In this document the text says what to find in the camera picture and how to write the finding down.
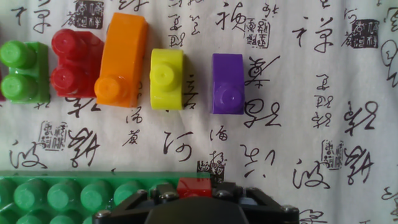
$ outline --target green building block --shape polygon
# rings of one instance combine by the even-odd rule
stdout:
[[[0,172],[0,224],[91,224],[140,189],[177,187],[196,172]]]
[[[50,101],[48,47],[40,42],[6,42],[0,60],[9,67],[1,82],[2,94],[11,103]]]

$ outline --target green baseplate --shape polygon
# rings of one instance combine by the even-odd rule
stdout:
[[[0,224],[89,224],[140,189],[196,172],[0,172]]]

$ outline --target plastic toy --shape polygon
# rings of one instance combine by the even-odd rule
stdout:
[[[172,185],[159,184],[153,199],[148,199],[145,190],[138,191],[113,211],[96,213],[93,224],[300,223],[298,208],[281,206],[257,188],[242,188],[235,183],[224,182],[216,184],[212,191],[211,197],[181,198]]]
[[[142,16],[114,13],[106,38],[97,103],[136,107],[148,24]]]
[[[61,97],[95,98],[94,84],[100,76],[104,42],[91,32],[62,29],[52,38],[58,67],[51,84]]]
[[[1,224],[82,224],[112,210],[138,190],[155,194],[159,184],[176,187],[178,172],[0,172]]]
[[[242,55],[213,54],[213,114],[243,114]]]
[[[211,181],[207,178],[181,177],[178,182],[177,192],[180,198],[186,197],[212,197]]]
[[[49,102],[49,59],[46,45],[12,40],[1,47],[0,59],[9,67],[9,75],[1,82],[1,91],[11,103]]]
[[[150,60],[150,105],[182,110],[183,51],[154,49]]]

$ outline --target red block stud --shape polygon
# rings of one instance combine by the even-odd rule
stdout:
[[[88,31],[62,29],[52,38],[58,67],[51,85],[61,97],[95,98],[94,84],[100,76],[104,42]]]
[[[187,197],[212,197],[210,178],[181,177],[178,182],[177,192],[180,198]]]

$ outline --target yellow building block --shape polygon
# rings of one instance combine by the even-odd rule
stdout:
[[[150,60],[150,105],[154,110],[182,110],[182,50],[154,49]]]
[[[113,14],[94,87],[98,104],[137,106],[147,30],[142,16]]]

